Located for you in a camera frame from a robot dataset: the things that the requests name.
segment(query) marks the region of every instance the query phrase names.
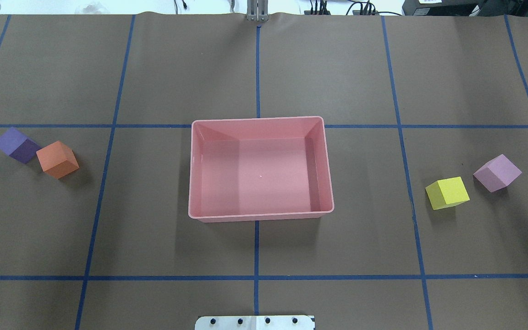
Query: yellow cube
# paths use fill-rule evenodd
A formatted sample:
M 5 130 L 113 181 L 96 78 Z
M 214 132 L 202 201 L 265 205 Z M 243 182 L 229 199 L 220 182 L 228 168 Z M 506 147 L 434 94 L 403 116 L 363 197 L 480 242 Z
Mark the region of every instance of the yellow cube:
M 470 200 L 461 177 L 437 180 L 425 190 L 433 209 L 444 209 Z

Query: orange cube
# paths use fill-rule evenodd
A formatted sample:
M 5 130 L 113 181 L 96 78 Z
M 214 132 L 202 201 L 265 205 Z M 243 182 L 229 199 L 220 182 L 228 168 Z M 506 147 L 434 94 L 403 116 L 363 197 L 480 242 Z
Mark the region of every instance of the orange cube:
M 36 155 L 42 171 L 54 178 L 61 178 L 79 169 L 73 150 L 60 141 L 38 150 Z

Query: purple cube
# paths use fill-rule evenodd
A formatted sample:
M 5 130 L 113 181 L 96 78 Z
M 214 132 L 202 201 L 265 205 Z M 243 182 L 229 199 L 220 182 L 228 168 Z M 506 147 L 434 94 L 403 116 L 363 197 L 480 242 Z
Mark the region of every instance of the purple cube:
M 25 164 L 34 158 L 41 148 L 15 127 L 10 127 L 0 136 L 0 149 L 9 157 Z
M 521 173 L 518 167 L 501 154 L 480 167 L 474 176 L 492 193 L 511 184 Z

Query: white metal plate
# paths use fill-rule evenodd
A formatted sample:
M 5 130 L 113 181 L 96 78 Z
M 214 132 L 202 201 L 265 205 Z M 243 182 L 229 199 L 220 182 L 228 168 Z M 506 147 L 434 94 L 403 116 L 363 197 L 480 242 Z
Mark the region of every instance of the white metal plate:
M 195 322 L 195 330 L 315 330 L 315 317 L 307 315 L 200 317 Z

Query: foam block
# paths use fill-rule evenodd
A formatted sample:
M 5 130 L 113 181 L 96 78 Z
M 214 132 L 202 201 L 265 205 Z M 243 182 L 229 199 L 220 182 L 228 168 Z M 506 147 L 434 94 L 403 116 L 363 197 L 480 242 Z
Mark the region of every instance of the foam block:
M 474 176 L 492 193 L 505 188 L 521 174 L 521 170 L 501 154 L 480 167 Z
M 42 166 L 42 171 L 54 178 L 61 178 L 79 169 L 79 163 L 71 148 L 63 142 L 56 141 L 36 153 Z
M 461 177 L 437 180 L 425 190 L 433 209 L 444 209 L 470 200 Z
M 25 164 L 36 156 L 41 147 L 15 127 L 10 127 L 0 136 L 0 149 L 9 157 Z

